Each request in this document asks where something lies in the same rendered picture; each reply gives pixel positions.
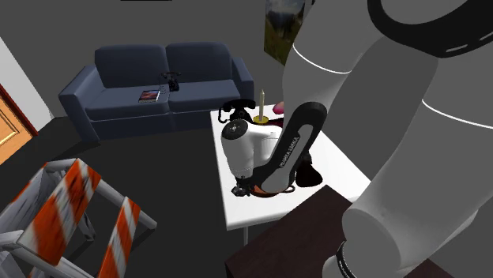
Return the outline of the cream candle in yellow holder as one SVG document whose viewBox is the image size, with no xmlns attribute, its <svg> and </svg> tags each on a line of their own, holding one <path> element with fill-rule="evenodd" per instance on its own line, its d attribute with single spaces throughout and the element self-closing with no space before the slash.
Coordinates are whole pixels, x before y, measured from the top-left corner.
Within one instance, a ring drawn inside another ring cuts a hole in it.
<svg viewBox="0 0 493 278">
<path fill-rule="evenodd" d="M 255 124 L 264 125 L 269 121 L 269 118 L 265 116 L 264 107 L 265 107 L 265 92 L 262 89 L 259 96 L 258 115 L 253 117 L 253 122 Z"/>
</svg>

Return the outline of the orange round object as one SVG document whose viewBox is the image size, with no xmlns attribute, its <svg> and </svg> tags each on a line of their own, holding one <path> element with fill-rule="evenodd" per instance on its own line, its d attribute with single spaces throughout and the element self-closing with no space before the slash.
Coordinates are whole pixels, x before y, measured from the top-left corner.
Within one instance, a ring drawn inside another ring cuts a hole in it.
<svg viewBox="0 0 493 278">
<path fill-rule="evenodd" d="M 262 197 L 262 198 L 274 197 L 274 196 L 278 195 L 278 192 L 276 192 L 276 193 L 265 192 L 264 190 L 262 190 L 257 185 L 254 185 L 250 188 L 250 193 L 255 197 Z"/>
</svg>

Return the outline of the landscape wall picture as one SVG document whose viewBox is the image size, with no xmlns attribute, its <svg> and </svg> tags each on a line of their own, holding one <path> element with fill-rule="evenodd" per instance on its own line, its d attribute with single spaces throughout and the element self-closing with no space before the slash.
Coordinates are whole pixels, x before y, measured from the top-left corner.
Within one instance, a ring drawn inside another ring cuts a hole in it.
<svg viewBox="0 0 493 278">
<path fill-rule="evenodd" d="M 302 26 L 306 0 L 265 0 L 265 53 L 285 65 Z"/>
</svg>

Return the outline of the black rotary telephone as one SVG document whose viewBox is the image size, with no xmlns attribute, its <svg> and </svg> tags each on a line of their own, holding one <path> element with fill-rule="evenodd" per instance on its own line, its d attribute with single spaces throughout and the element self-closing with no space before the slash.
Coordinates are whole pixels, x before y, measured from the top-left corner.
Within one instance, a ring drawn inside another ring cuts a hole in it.
<svg viewBox="0 0 493 278">
<path fill-rule="evenodd" d="M 255 109 L 256 103 L 254 100 L 249 99 L 237 99 L 231 100 L 224 103 L 218 110 L 218 121 L 220 123 L 226 123 L 227 121 L 233 121 L 235 119 L 244 119 L 250 123 L 253 123 L 253 119 L 250 114 L 246 111 L 246 108 Z M 233 112 L 230 114 L 229 119 L 223 120 L 221 118 L 221 112 Z"/>
</svg>

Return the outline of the white table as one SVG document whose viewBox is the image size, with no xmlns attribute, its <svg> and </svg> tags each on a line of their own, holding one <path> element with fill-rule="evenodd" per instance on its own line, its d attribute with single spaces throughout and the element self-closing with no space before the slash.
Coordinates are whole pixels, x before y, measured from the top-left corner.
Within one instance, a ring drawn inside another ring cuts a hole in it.
<svg viewBox="0 0 493 278">
<path fill-rule="evenodd" d="M 292 193 L 279 193 L 267 198 L 236 197 L 231 192 L 236 180 L 220 142 L 224 125 L 219 120 L 228 117 L 227 112 L 210 112 L 226 229 L 243 229 L 244 242 L 248 242 L 248 227 L 279 220 L 325 185 L 353 202 L 370 183 L 370 179 L 324 133 L 320 133 L 310 148 L 310 154 L 314 168 L 323 177 L 321 185 L 296 186 Z"/>
</svg>

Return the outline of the orange and white barrier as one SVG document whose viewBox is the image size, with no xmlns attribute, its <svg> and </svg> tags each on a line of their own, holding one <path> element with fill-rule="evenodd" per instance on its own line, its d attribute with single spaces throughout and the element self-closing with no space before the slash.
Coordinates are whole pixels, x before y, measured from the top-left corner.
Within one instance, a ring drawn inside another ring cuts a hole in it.
<svg viewBox="0 0 493 278">
<path fill-rule="evenodd" d="M 73 233 L 96 237 L 86 209 L 95 193 L 119 207 L 100 270 L 92 276 L 63 254 Z M 0 278 L 124 278 L 138 224 L 157 223 L 83 160 L 45 163 L 0 212 Z"/>
</svg>

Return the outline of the dark blue sofa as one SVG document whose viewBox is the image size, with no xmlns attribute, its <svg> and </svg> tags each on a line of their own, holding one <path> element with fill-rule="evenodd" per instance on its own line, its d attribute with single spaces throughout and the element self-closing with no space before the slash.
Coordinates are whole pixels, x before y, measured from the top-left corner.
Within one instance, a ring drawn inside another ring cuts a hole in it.
<svg viewBox="0 0 493 278">
<path fill-rule="evenodd" d="M 114 45 L 58 98 L 83 141 L 103 141 L 206 128 L 211 111 L 252 100 L 254 80 L 223 43 Z"/>
</svg>

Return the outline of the orange wooden door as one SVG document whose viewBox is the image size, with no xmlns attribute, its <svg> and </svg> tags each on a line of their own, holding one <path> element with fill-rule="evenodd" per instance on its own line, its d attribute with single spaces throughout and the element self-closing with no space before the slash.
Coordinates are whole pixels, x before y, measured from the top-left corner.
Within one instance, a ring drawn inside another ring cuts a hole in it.
<svg viewBox="0 0 493 278">
<path fill-rule="evenodd" d="M 38 135 L 38 131 L 0 84 L 0 165 Z"/>
</svg>

